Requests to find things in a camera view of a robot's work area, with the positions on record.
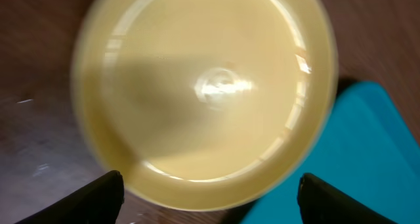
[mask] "dark brown wooden surface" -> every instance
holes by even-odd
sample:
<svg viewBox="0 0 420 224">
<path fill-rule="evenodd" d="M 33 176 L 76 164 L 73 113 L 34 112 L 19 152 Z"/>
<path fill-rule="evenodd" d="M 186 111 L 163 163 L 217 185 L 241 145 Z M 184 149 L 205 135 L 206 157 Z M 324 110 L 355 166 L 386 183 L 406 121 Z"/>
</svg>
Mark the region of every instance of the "dark brown wooden surface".
<svg viewBox="0 0 420 224">
<path fill-rule="evenodd" d="M 92 1 L 0 0 L 2 223 L 104 173 L 79 134 L 69 92 L 75 37 Z M 420 0 L 322 1 L 340 75 L 382 84 L 420 141 Z M 225 213 L 169 210 L 127 194 L 117 223 L 218 223 Z"/>
</svg>

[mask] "yellow plate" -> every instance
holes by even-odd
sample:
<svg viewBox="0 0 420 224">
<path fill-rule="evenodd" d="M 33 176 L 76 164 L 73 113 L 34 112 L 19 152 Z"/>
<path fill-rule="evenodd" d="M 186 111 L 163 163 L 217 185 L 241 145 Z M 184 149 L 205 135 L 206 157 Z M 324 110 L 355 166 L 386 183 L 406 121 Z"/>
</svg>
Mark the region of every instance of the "yellow plate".
<svg viewBox="0 0 420 224">
<path fill-rule="evenodd" d="M 219 210 L 258 198 L 307 155 L 336 75 L 318 0 L 97 0 L 73 101 L 130 191 Z"/>
</svg>

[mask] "teal plastic object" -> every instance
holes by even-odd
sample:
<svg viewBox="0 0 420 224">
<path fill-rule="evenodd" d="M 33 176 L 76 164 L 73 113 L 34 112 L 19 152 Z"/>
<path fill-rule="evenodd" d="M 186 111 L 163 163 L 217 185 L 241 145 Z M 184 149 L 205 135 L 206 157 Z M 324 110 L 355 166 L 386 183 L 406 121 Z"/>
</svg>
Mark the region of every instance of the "teal plastic object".
<svg viewBox="0 0 420 224">
<path fill-rule="evenodd" d="M 297 190 L 305 172 L 397 223 L 420 223 L 420 149 L 376 83 L 341 94 L 308 158 L 242 224 L 302 223 Z"/>
</svg>

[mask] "blue tray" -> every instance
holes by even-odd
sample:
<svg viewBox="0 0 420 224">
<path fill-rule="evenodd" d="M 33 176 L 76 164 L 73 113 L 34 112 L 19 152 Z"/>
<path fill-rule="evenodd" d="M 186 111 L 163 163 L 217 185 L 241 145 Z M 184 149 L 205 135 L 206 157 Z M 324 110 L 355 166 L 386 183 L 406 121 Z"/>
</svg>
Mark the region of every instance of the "blue tray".
<svg viewBox="0 0 420 224">
<path fill-rule="evenodd" d="M 337 99 L 308 158 L 242 224 L 302 223 L 297 187 L 305 172 L 393 221 L 420 223 L 420 149 L 376 83 L 357 83 Z"/>
</svg>

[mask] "wooden table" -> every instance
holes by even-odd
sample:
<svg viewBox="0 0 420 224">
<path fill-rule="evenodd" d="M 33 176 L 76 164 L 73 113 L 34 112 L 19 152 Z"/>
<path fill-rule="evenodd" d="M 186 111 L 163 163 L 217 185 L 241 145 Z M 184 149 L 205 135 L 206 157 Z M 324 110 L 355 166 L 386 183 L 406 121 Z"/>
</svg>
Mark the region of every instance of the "wooden table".
<svg viewBox="0 0 420 224">
<path fill-rule="evenodd" d="M 0 217 L 14 223 L 104 171 L 75 124 L 69 67 L 93 0 L 0 0 Z M 420 141 L 420 0 L 322 0 L 340 75 L 379 82 Z M 126 195 L 117 223 L 219 223 Z"/>
</svg>

